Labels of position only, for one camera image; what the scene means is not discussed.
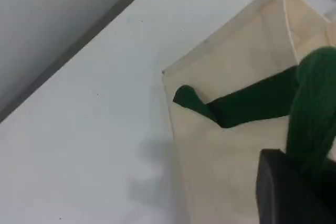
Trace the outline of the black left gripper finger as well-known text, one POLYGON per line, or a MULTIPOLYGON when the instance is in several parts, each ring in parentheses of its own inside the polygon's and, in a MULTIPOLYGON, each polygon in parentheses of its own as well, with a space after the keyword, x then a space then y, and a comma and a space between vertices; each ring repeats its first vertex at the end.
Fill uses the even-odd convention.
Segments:
POLYGON ((328 161, 317 195, 281 150, 261 150, 256 203, 260 223, 335 223, 335 162, 328 161))

